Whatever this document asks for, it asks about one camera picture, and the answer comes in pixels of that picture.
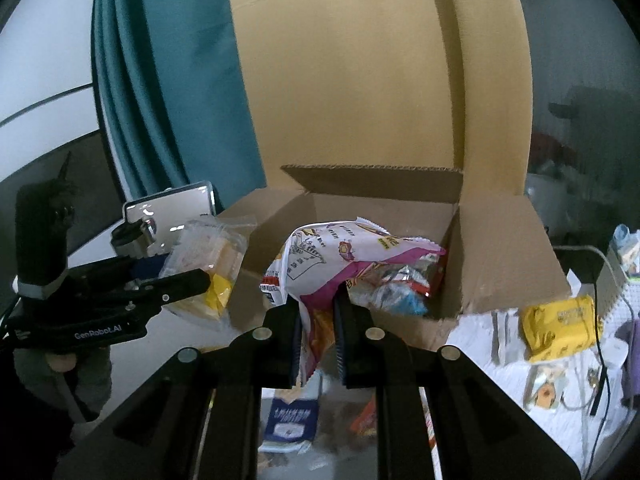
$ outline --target metal bolt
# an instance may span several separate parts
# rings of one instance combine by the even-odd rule
[[[440,354],[447,361],[457,361],[460,359],[460,350],[455,346],[446,345],[440,349]]]
[[[372,326],[367,328],[367,331],[364,333],[367,339],[371,339],[372,341],[380,341],[385,336],[385,331],[377,326]]]
[[[183,348],[178,352],[178,361],[181,363],[191,363],[198,358],[198,351],[195,348]]]
[[[257,339],[258,341],[265,341],[268,338],[270,338],[272,335],[273,335],[273,332],[271,331],[271,329],[265,326],[259,326],[254,330],[254,333],[253,333],[254,339]]]

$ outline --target cartoon logo on bag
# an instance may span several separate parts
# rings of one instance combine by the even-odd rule
[[[338,244],[338,254],[340,254],[345,262],[352,262],[356,259],[356,257],[353,256],[352,247],[349,242],[340,242]]]

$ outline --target yellow package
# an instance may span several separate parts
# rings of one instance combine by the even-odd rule
[[[596,342],[591,296],[530,306],[520,316],[531,350],[529,361],[551,361],[573,355]],[[598,336],[602,326],[598,324]]]

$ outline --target curtain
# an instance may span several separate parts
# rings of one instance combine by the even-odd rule
[[[209,180],[265,186],[229,0],[94,0],[94,63],[134,197]]]

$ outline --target open cardboard box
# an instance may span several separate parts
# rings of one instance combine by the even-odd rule
[[[236,326],[260,324],[258,280],[293,229],[356,216],[449,248],[443,319],[376,313],[410,344],[436,348],[459,312],[568,297],[522,195],[532,85],[520,0],[230,1],[268,184],[224,213],[258,219],[230,300]]]
[[[425,168],[283,168],[305,189],[258,189],[222,216],[254,214],[254,231],[230,313],[260,322],[258,283],[297,227],[367,218],[397,236],[421,236],[449,251],[441,294],[431,318],[374,311],[382,328],[412,346],[439,348],[459,313],[525,307],[568,297],[568,284],[546,233],[525,196],[487,195],[458,203],[462,174]],[[241,288],[250,287],[237,294]]]

